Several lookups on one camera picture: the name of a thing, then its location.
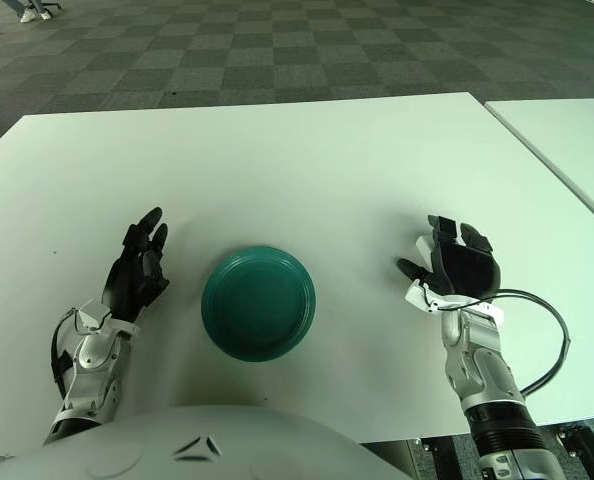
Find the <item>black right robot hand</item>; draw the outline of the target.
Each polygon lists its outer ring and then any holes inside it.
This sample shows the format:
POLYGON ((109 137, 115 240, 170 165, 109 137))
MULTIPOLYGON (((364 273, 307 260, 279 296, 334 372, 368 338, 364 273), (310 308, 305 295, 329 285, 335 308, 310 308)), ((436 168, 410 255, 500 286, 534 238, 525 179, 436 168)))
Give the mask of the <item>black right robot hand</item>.
POLYGON ((397 268, 441 296, 461 295, 482 300, 498 290, 501 270, 488 238, 472 225, 442 216, 428 216, 432 227, 429 265, 399 258, 397 268))

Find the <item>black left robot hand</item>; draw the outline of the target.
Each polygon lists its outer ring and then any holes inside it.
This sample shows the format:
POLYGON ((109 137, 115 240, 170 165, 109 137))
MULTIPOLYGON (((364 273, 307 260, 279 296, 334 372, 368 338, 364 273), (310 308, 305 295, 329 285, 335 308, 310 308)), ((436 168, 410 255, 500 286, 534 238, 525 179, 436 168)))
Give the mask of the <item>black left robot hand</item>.
POLYGON ((112 318, 134 323, 141 310, 157 299, 169 285, 161 266, 168 235, 160 223, 163 211, 155 207, 138 223, 131 224, 122 241, 102 292, 102 304, 112 318))

